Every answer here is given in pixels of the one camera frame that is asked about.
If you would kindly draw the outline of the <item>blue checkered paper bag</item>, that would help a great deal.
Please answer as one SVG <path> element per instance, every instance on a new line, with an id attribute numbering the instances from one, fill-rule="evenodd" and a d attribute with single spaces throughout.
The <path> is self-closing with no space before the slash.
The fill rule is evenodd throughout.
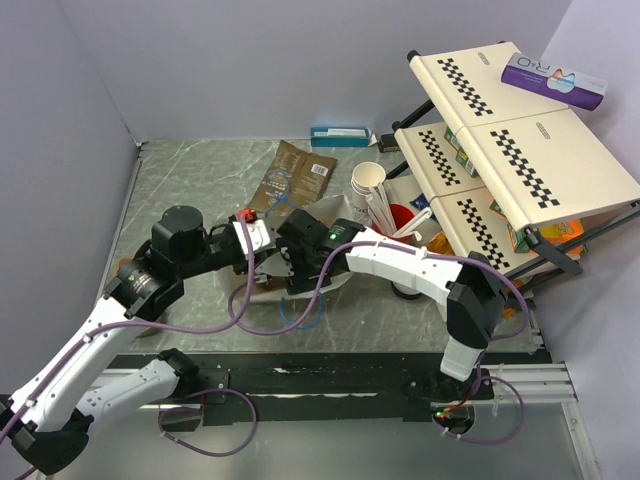
<path id="1" fill-rule="evenodd" d="M 283 222 L 280 224 L 280 226 L 285 227 L 285 233 L 293 235 L 293 227 L 289 228 L 285 225 L 285 223 L 288 222 L 288 220 L 286 220 L 288 216 L 285 214 L 287 212 L 291 214 L 300 209 L 299 205 L 293 203 L 289 199 L 289 197 L 293 192 L 292 175 L 280 168 L 271 169 L 267 171 L 267 173 L 265 174 L 262 184 L 264 185 L 266 189 L 266 194 L 270 197 L 270 202 L 271 202 L 269 203 L 269 206 L 267 207 L 267 209 L 264 211 L 262 215 L 265 221 L 268 221 L 267 223 L 269 222 L 273 223 L 276 220 L 282 220 Z M 280 206 L 285 208 L 285 210 L 280 212 L 280 214 L 276 214 L 277 213 L 276 210 Z M 294 261 L 293 262 L 294 266 L 291 267 L 291 270 L 292 272 L 294 272 L 294 276 L 297 274 L 301 274 L 303 276 L 306 275 L 305 277 L 306 280 L 311 281 L 310 277 L 311 277 L 312 270 L 313 271 L 318 270 L 319 272 L 322 266 L 320 262 L 320 256 L 321 256 L 320 253 L 312 252 L 311 240 L 309 239 L 304 240 L 302 237 L 302 234 L 295 234 L 293 235 L 293 237 L 291 237 L 291 235 L 289 236 L 285 235 L 285 237 L 283 238 L 284 238 L 283 240 L 284 247 L 290 247 L 289 250 L 291 250 L 293 255 L 292 259 Z M 314 282 L 315 281 L 311 281 L 312 294 L 313 294 L 313 289 L 315 288 Z M 228 307 L 228 312 L 231 319 L 235 318 L 235 313 L 233 310 L 234 298 L 240 292 L 240 290 L 244 288 L 244 286 L 246 285 L 241 285 L 240 287 L 237 287 L 229 297 L 227 307 Z M 318 293 L 317 295 L 313 294 L 311 297 L 311 303 L 315 304 L 316 302 L 319 302 L 318 311 L 312 323 L 304 326 L 302 325 L 302 320 L 303 320 L 302 317 L 296 322 L 290 321 L 286 317 L 284 312 L 284 301 L 285 301 L 284 297 L 281 298 L 278 304 L 278 309 L 279 309 L 279 314 L 281 319 L 287 325 L 287 327 L 285 328 L 285 333 L 286 331 L 293 330 L 294 326 L 296 327 L 297 330 L 302 330 L 302 331 L 312 329 L 317 324 L 319 324 L 320 317 L 324 313 L 326 308 L 326 302 L 323 295 L 321 293 Z"/>

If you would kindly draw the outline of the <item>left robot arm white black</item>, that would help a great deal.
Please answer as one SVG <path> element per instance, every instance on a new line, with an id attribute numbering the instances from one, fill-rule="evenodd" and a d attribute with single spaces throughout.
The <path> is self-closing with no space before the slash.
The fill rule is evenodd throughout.
<path id="1" fill-rule="evenodd" d="M 191 399 L 198 368 L 177 349 L 157 354 L 110 385 L 91 386 L 132 339 L 162 329 L 159 318 L 184 295 L 185 280 L 226 267 L 254 274 L 255 255 L 270 242 L 269 227 L 252 210 L 212 229 L 205 228 L 195 207 L 166 210 L 63 349 L 2 398 L 2 439 L 33 470 L 51 475 L 71 464 L 106 424 L 149 402 Z"/>

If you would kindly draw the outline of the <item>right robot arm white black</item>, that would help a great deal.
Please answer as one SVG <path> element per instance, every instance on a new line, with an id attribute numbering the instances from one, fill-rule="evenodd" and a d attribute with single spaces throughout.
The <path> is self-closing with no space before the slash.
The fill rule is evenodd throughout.
<path id="1" fill-rule="evenodd" d="M 286 251 L 302 292 L 326 286 L 333 272 L 349 271 L 383 278 L 444 306 L 448 342 L 437 387 L 453 399 L 469 390 L 510 284 L 487 258 L 477 252 L 467 257 L 434 254 L 345 218 L 327 226 L 302 209 L 276 228 L 276 245 Z"/>

